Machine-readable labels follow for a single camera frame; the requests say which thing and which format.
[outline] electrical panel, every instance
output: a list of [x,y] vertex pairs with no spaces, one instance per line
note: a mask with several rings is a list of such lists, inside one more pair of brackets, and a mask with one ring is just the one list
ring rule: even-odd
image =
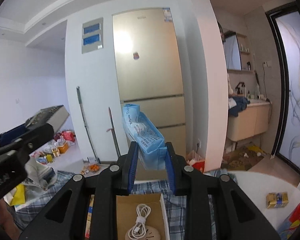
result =
[[103,48],[103,18],[82,24],[82,54]]

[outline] beige round device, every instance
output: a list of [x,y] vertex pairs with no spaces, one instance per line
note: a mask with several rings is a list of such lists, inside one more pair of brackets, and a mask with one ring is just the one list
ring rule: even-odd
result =
[[[130,240],[129,236],[128,236],[128,232],[125,235],[125,240]],[[160,233],[157,229],[150,227],[150,226],[146,226],[146,235],[143,238],[140,238],[139,240],[160,240]]]

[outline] blue wipes package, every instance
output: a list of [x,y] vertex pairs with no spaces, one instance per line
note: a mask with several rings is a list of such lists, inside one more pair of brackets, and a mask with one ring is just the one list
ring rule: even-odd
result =
[[164,137],[151,123],[140,105],[126,104],[122,108],[123,128],[131,141],[139,144],[139,159],[146,170],[164,170],[167,148]]

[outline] floor mat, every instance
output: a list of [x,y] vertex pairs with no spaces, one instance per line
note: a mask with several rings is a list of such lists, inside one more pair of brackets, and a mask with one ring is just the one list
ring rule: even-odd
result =
[[229,171],[247,171],[260,162],[265,155],[266,153],[258,146],[240,146],[233,152],[223,155],[221,168]]

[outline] white round table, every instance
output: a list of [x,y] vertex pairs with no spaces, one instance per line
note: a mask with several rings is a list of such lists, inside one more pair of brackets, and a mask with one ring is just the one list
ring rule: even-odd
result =
[[[282,179],[250,171],[229,171],[229,173],[236,175],[239,187],[276,230],[300,203],[300,190]],[[266,195],[271,192],[288,192],[288,205],[268,209]]]

